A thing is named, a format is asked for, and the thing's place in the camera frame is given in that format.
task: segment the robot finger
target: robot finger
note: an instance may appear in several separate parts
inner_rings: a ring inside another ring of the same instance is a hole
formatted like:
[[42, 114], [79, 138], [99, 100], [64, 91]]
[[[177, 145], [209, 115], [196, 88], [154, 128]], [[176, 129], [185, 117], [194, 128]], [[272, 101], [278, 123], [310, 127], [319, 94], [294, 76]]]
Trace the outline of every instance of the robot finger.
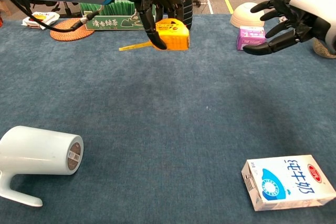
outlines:
[[250, 11], [251, 13], [257, 13], [261, 10], [273, 9], [273, 8], [274, 8], [274, 1], [268, 0], [268, 1], [261, 2], [257, 4], [256, 6], [252, 7]]
[[287, 20], [287, 21], [281, 22], [275, 27], [273, 27], [268, 33], [266, 33], [265, 37], [271, 38], [274, 35], [278, 34], [279, 32], [289, 29], [290, 27], [292, 27], [291, 21]]
[[182, 0], [153, 0], [153, 3], [163, 5], [167, 11], [168, 18], [176, 18], [183, 21]]
[[163, 6], [160, 4], [155, 5], [156, 19], [155, 23], [163, 19]]
[[155, 20], [152, 13], [152, 1], [151, 0], [140, 0], [139, 2], [134, 2], [139, 16], [146, 31], [149, 40], [161, 50], [166, 50], [167, 45], [160, 38], [159, 33], [156, 31]]
[[244, 52], [250, 55], [269, 55], [285, 48], [297, 44], [300, 40], [296, 38], [294, 31], [288, 31], [270, 42], [258, 46], [246, 45], [243, 47]]
[[264, 15], [261, 16], [260, 20], [261, 21], [267, 21], [275, 17], [282, 17], [283, 14], [279, 13], [277, 10], [271, 10], [270, 12], [265, 13]]

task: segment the snack package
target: snack package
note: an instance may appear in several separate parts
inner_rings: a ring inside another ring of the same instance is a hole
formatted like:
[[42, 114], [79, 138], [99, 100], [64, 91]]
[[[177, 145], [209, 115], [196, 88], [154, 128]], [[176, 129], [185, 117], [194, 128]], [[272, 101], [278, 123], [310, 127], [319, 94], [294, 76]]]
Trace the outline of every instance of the snack package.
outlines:
[[240, 26], [237, 37], [237, 50], [243, 50], [245, 45], [258, 46], [266, 42], [263, 27]]
[[[50, 12], [50, 13], [34, 12], [33, 16], [35, 18], [37, 18], [38, 20], [40, 20], [41, 22], [43, 22], [44, 24], [46, 24], [46, 25], [51, 25], [59, 19], [59, 14], [54, 13], [54, 12]], [[30, 17], [26, 17], [22, 21], [22, 25], [23, 26], [29, 26], [31, 28], [40, 28], [42, 30], [46, 29], [44, 26], [38, 24], [37, 22], [35, 22]]]

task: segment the yellow tape measure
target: yellow tape measure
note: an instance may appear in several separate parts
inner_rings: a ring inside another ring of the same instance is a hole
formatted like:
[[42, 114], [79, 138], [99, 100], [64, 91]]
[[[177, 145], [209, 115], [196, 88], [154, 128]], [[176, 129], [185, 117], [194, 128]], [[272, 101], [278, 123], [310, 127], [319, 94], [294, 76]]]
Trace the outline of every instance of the yellow tape measure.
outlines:
[[[188, 50], [190, 45], [189, 29], [183, 22], [175, 18], [165, 18], [156, 23], [156, 31], [167, 45], [167, 50]], [[119, 51], [133, 50], [143, 47], [154, 47], [150, 41], [119, 48]]]

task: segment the red logo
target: red logo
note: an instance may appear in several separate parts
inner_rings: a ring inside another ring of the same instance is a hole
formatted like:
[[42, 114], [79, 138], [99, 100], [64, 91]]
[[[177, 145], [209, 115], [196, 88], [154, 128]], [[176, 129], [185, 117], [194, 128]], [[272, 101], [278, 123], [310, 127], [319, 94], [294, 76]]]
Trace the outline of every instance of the red logo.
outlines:
[[322, 178], [321, 178], [320, 174], [318, 173], [318, 171], [315, 169], [315, 167], [313, 167], [312, 165], [308, 165], [308, 170], [309, 170], [310, 174], [313, 176], [313, 178], [318, 183], [322, 182]]

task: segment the wicker coaster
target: wicker coaster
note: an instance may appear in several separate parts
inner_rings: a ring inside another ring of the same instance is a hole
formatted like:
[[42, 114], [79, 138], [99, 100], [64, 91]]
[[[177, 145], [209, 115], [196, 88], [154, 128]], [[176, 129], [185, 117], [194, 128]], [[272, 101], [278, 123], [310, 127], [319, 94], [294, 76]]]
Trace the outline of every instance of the wicker coaster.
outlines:
[[[79, 18], [71, 18], [66, 21], [63, 21], [59, 24], [57, 24], [55, 27], [59, 29], [69, 29], [74, 23], [76, 23], [79, 20]], [[71, 31], [68, 33], [59, 33], [57, 31], [50, 31], [50, 36], [58, 41], [74, 41], [78, 39], [83, 39], [91, 34], [93, 34], [94, 30], [86, 30], [85, 25], [82, 25], [80, 28], [78, 28], [75, 31]]]

